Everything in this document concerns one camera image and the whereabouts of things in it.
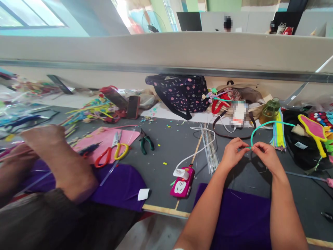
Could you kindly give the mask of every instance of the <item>wooden table edge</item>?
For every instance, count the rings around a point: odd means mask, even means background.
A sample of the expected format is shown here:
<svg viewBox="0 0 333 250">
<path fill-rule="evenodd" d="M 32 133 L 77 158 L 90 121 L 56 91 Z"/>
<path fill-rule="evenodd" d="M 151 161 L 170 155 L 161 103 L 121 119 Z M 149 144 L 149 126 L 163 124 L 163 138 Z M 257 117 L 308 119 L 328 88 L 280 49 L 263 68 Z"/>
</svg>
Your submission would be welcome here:
<svg viewBox="0 0 333 250">
<path fill-rule="evenodd" d="M 178 210 L 175 210 L 172 208 L 164 208 L 164 207 L 158 207 L 158 206 L 153 206 L 153 205 L 148 205 L 148 204 L 144 204 L 142 209 L 147 212 L 152 212 L 152 213 L 162 214 L 162 215 L 167 215 L 167 216 L 172 215 L 174 217 L 183 218 L 183 219 L 188 219 L 188 217 L 190 217 L 190 214 L 191 214 L 191 213 L 187 213 L 187 212 L 178 211 Z M 333 248 L 333 242 L 322 241 L 322 240 L 312 239 L 312 238 L 308 238 L 308 237 L 306 238 L 306 240 L 311 245 Z"/>
</svg>

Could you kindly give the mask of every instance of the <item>pink cutting mat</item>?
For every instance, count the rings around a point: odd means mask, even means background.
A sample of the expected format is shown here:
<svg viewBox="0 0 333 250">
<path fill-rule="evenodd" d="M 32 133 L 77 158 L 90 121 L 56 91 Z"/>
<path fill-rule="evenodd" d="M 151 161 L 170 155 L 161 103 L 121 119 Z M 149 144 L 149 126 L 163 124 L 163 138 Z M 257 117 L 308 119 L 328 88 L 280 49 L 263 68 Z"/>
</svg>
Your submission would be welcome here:
<svg viewBox="0 0 333 250">
<path fill-rule="evenodd" d="M 121 132 L 121 138 L 120 143 L 125 143 L 128 145 L 131 145 L 135 139 L 140 135 L 140 132 L 137 131 L 129 131 L 129 130 L 120 130 L 120 129 L 110 129 L 105 130 L 104 132 L 99 132 L 98 129 L 96 129 L 94 132 L 91 133 L 91 137 L 83 138 L 81 141 L 79 141 L 78 144 L 74 147 L 75 151 L 80 151 L 84 149 L 87 146 L 90 146 L 95 143 L 102 142 L 100 146 L 92 153 L 90 153 L 88 160 L 90 164 L 94 164 L 95 160 L 108 148 L 112 146 L 114 135 L 118 132 L 118 134 Z M 110 163 L 114 162 L 114 154 L 116 152 L 116 147 L 112 149 L 112 155 L 111 155 L 111 161 Z M 121 146 L 121 149 L 119 151 L 119 155 L 123 153 L 125 150 L 124 146 Z M 101 164 L 104 163 L 106 159 L 106 155 L 102 158 Z"/>
</svg>

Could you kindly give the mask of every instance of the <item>polka dot bag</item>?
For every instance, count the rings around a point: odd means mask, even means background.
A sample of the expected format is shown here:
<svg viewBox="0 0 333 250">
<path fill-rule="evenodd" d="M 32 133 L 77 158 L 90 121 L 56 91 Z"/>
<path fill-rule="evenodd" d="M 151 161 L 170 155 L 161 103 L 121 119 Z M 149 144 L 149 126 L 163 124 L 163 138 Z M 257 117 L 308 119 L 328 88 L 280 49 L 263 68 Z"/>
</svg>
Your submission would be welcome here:
<svg viewBox="0 0 333 250">
<path fill-rule="evenodd" d="M 171 112 L 186 120 L 192 118 L 190 113 L 204 112 L 210 104 L 201 97 L 208 93 L 203 76 L 159 74 L 146 77 L 146 84 L 154 86 Z"/>
</svg>

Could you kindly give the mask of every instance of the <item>green bottle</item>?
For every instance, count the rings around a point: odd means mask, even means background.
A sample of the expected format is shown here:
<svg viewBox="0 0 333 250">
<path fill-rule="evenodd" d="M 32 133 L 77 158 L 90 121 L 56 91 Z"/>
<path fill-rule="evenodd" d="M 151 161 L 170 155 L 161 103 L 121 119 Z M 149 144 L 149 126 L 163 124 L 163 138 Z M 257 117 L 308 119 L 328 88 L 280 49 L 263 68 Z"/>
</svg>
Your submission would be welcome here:
<svg viewBox="0 0 333 250">
<path fill-rule="evenodd" d="M 275 120 L 280 106 L 279 98 L 274 97 L 272 100 L 269 100 L 259 116 L 260 124 Z"/>
</svg>

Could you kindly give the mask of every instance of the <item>metal wire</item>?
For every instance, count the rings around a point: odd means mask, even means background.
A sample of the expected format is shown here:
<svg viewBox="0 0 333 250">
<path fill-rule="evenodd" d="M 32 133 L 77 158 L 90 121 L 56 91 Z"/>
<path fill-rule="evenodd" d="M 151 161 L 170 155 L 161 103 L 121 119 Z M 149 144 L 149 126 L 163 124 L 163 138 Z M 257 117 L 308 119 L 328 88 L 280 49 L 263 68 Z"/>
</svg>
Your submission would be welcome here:
<svg viewBox="0 0 333 250">
<path fill-rule="evenodd" d="M 205 146 L 208 145 L 205 148 L 208 172 L 211 175 L 213 175 L 213 173 L 216 171 L 217 166 L 219 165 L 220 161 L 217 157 L 215 145 L 213 143 L 210 144 L 210 142 L 212 141 L 211 133 L 206 129 L 201 129 L 201 133 L 202 133 L 202 140 L 203 140 L 204 145 Z"/>
</svg>

